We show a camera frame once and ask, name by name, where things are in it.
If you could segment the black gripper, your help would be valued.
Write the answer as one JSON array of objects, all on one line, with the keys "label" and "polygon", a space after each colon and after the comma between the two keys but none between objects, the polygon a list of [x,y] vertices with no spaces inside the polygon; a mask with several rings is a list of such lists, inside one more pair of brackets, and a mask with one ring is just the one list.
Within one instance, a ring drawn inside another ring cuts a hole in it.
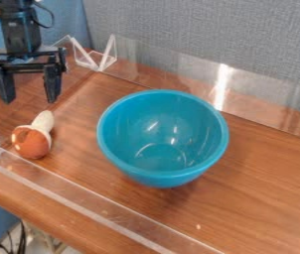
[{"label": "black gripper", "polygon": [[62,73],[67,70],[67,50],[63,47],[40,46],[31,53],[8,53],[0,49],[0,97],[10,104],[16,98],[12,73],[44,73],[44,89],[50,103],[62,93]]}]

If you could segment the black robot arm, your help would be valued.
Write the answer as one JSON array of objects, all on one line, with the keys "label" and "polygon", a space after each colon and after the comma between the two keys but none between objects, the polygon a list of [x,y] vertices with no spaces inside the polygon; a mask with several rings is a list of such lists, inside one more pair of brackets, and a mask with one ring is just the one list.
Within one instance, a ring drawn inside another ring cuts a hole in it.
[{"label": "black robot arm", "polygon": [[65,48],[42,44],[39,22],[34,8],[54,13],[36,0],[0,0],[0,25],[6,49],[0,50],[0,97],[6,103],[16,98],[15,73],[44,74],[47,100],[54,103],[62,93],[62,76],[67,71]]}]

